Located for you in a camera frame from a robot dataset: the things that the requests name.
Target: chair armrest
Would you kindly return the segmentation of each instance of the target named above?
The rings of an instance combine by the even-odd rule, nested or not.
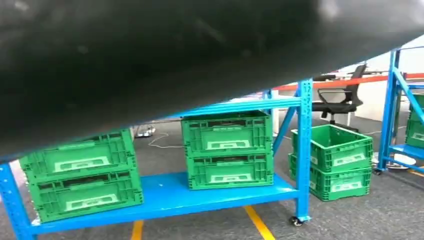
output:
[[[320,88],[318,89],[318,97],[323,103],[328,104],[328,101],[323,96],[323,94],[337,94],[337,93],[351,93],[351,92],[352,91],[347,91],[344,88]]]

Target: blue shelf post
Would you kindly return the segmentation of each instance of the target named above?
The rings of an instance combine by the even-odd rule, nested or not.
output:
[[[294,97],[299,97],[299,87],[297,88],[296,92],[294,93]],[[275,157],[281,143],[283,142],[284,135],[286,135],[287,130],[289,129],[290,121],[292,120],[293,116],[296,113],[296,107],[291,106],[288,108],[284,120],[282,121],[279,131],[277,134],[277,137],[274,140],[274,143],[272,144],[272,153]]]
[[[312,79],[300,81],[297,92],[300,106],[297,107],[298,147],[296,187],[299,196],[296,199],[296,217],[309,221],[309,178],[311,165],[311,125],[312,125]]]
[[[380,149],[378,150],[378,166],[381,171],[386,170],[387,157],[389,156],[389,146],[392,142],[393,125],[395,122],[395,102],[397,91],[397,80],[394,68],[399,67],[401,51],[393,50],[390,53],[390,66],[387,78],[387,90],[385,94],[385,104],[383,112],[383,122],[381,126]]]
[[[9,164],[0,165],[0,195],[18,240],[36,240],[31,234],[31,222]]]

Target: shelf caster wheel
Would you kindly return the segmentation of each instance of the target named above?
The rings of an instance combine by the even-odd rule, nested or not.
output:
[[[292,216],[290,217],[290,223],[293,224],[295,227],[300,227],[304,224],[303,221],[299,220],[299,218]]]
[[[374,170],[372,170],[372,173],[377,175],[377,176],[380,176],[383,173],[383,171],[380,170],[380,169],[374,169]]]

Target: chair backrest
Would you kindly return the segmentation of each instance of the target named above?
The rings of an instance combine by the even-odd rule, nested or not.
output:
[[[362,78],[362,76],[364,75],[365,69],[367,69],[366,64],[359,65],[358,67],[356,67],[351,78],[352,79]],[[346,86],[346,88],[344,89],[346,91],[345,92],[346,97],[343,101],[341,101],[341,103],[345,104],[347,102],[352,101],[353,105],[356,105],[356,106],[362,105],[363,102],[358,98],[358,89],[359,89],[359,84]]]

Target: blue shelf panel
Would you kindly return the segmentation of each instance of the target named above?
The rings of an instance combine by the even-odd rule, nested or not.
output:
[[[389,151],[393,153],[404,154],[415,159],[424,159],[423,148],[413,147],[406,144],[392,145],[389,147]]]
[[[29,231],[46,234],[294,199],[299,195],[278,175],[272,186],[210,190],[189,190],[185,172],[143,176],[141,182],[145,198],[142,205],[33,225]]]
[[[282,99],[259,99],[246,102],[224,102],[217,103],[209,106],[195,108],[190,111],[174,114],[171,117],[186,117],[198,116],[209,114],[224,114],[232,112],[253,111],[258,109],[272,109],[272,108],[289,108],[297,107],[301,104],[300,97],[289,97]]]

